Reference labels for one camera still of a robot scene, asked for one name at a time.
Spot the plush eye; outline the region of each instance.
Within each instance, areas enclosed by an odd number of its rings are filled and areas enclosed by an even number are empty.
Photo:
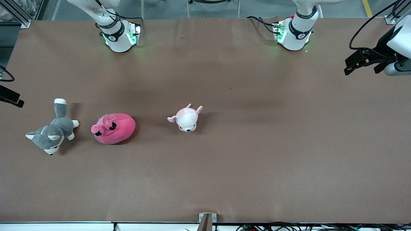
[[[113,123],[111,124],[111,127],[108,127],[109,130],[114,130],[115,127],[117,127],[117,124],[115,124],[115,122],[113,121]]]

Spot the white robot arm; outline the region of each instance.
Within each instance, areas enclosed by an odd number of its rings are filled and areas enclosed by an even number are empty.
[[[297,5],[293,18],[287,18],[274,25],[275,41],[286,49],[297,51],[303,48],[311,35],[312,26],[317,21],[319,13],[317,5],[332,5],[344,0],[292,0]]]
[[[140,25],[120,18],[113,10],[120,0],[67,0],[77,6],[96,21],[96,26],[102,30],[106,44],[114,52],[125,52],[137,45],[140,35]]]
[[[397,20],[373,49],[358,48],[345,60],[346,75],[360,67],[379,63],[374,72],[388,76],[411,75],[411,9]]]

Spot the pink plush toy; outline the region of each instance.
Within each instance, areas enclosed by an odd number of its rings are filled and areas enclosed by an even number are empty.
[[[167,118],[170,123],[176,122],[182,132],[192,132],[197,128],[197,119],[199,118],[200,111],[203,109],[203,106],[199,106],[197,110],[190,107],[191,104],[179,110],[175,116]]]
[[[129,138],[135,128],[136,122],[131,116],[113,113],[101,117],[91,132],[100,143],[115,144]]]

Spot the gray plush husky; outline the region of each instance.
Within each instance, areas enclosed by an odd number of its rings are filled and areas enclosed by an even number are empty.
[[[49,125],[26,134],[27,138],[49,155],[58,151],[65,138],[74,139],[73,128],[80,125],[77,120],[66,117],[67,102],[64,99],[54,100],[54,112],[56,118]]]

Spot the plush toy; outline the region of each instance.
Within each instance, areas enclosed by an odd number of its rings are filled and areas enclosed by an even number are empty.
[[[91,132],[100,143],[115,144],[129,138],[135,128],[136,122],[131,116],[113,113],[101,117]]]
[[[64,99],[54,100],[54,112],[56,118],[49,125],[26,134],[27,138],[49,155],[58,151],[65,138],[74,139],[73,128],[80,125],[77,120],[66,117],[67,102]]]
[[[203,106],[199,106],[197,110],[194,110],[191,104],[187,107],[179,110],[177,114],[173,117],[168,117],[170,123],[176,122],[178,128],[182,132],[192,132],[197,128],[197,119],[199,118],[199,113],[203,109]]]

